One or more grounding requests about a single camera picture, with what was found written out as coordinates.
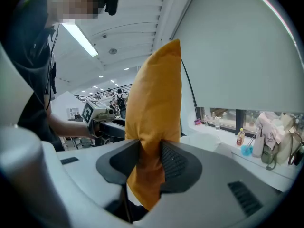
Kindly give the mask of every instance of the black vent grille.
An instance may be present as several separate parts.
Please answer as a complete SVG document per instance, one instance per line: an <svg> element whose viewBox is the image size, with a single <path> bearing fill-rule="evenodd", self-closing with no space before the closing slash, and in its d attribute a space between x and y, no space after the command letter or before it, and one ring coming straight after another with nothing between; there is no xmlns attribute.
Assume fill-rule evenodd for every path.
<svg viewBox="0 0 304 228"><path fill-rule="evenodd" d="M230 190L238 200L244 213L249 217L262 208L262 204L241 181L228 183Z"/></svg>
<svg viewBox="0 0 304 228"><path fill-rule="evenodd" d="M161 155L166 181L183 173L187 165L187 159L185 157L167 147L165 144L162 147Z"/></svg>

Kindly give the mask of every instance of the bottle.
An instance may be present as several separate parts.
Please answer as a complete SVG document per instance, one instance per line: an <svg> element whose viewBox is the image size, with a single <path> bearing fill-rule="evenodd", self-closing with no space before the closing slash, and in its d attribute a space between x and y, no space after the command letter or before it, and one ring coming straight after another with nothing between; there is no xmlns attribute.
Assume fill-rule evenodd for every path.
<svg viewBox="0 0 304 228"><path fill-rule="evenodd" d="M220 121L220 117L216 116L215 117L215 130L219 130L220 129L220 127L219 127L219 121Z"/></svg>
<svg viewBox="0 0 304 228"><path fill-rule="evenodd" d="M205 122L205 126L208 126L208 118L207 118L207 115L204 115L204 122Z"/></svg>
<svg viewBox="0 0 304 228"><path fill-rule="evenodd" d="M244 129L241 128L240 131L237 134L237 146L242 146L245 140L245 133Z"/></svg>
<svg viewBox="0 0 304 228"><path fill-rule="evenodd" d="M299 130L299 123L300 123L300 120L298 118L296 118L294 127L297 131Z"/></svg>
<svg viewBox="0 0 304 228"><path fill-rule="evenodd" d="M250 126L250 127L253 127L254 124L255 124L255 119L254 119L254 117L253 117L253 113L251 113L251 118L250 118L249 126Z"/></svg>

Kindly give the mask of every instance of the bag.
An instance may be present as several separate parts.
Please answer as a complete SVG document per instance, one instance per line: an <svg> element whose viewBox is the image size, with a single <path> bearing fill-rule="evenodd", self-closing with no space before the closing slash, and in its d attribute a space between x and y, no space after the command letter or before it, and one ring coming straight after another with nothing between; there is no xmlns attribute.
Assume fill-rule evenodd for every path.
<svg viewBox="0 0 304 228"><path fill-rule="evenodd" d="M262 160L263 163L267 164L266 170L271 171L276 167L276 156L277 156L277 154L278 154L277 144L275 144L273 150L271 150L271 148L268 145L264 145L261 160ZM272 162L274 162L275 165L273 167L270 167Z"/></svg>
<svg viewBox="0 0 304 228"><path fill-rule="evenodd" d="M297 148L294 150L293 146L294 146L294 137L292 138L292 148L290 149L290 155L289 155L289 160L288 160L288 165L292 165L295 161L295 156L297 155L298 151L301 149L301 147L304 145L304 142L302 141L301 136L294 132L291 134L292 136L297 136L300 138L300 143L297 146Z"/></svg>
<svg viewBox="0 0 304 228"><path fill-rule="evenodd" d="M290 156L296 152L301 140L301 136L293 128L285 132L282 142L278 146L277 163L279 165L284 164L288 158L290 159Z"/></svg>
<svg viewBox="0 0 304 228"><path fill-rule="evenodd" d="M121 95L121 97L118 97L118 100L117 100L117 104L118 104L118 107L120 110L123 110L125 109L125 100L123 99L123 94Z"/></svg>
<svg viewBox="0 0 304 228"><path fill-rule="evenodd" d="M264 147L264 136L262 134L262 129L260 128L256 134L255 144L253 145L252 156L256 158L261 158L263 154Z"/></svg>

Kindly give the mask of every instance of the glass window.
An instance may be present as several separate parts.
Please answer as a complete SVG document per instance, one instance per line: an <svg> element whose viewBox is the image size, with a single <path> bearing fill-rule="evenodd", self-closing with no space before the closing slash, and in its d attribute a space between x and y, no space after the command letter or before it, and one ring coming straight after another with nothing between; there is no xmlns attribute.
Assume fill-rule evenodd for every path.
<svg viewBox="0 0 304 228"><path fill-rule="evenodd" d="M236 127L236 110L223 108L205 108L205 115L208 116L210 122L215 122L215 117L220 117L220 125Z"/></svg>
<svg viewBox="0 0 304 228"><path fill-rule="evenodd" d="M250 110L245 111L244 129L250 132L256 132L257 131L256 120L261 113L262 112L260 111L250 111Z"/></svg>

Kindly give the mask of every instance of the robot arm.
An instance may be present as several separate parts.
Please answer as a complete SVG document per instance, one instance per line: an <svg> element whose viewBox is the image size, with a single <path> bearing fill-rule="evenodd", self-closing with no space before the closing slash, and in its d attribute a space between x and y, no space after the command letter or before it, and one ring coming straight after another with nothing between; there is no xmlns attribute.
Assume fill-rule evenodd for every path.
<svg viewBox="0 0 304 228"><path fill-rule="evenodd" d="M116 119L113 109L100 101L87 100L82 118L95 137L96 146L124 140L125 120Z"/></svg>

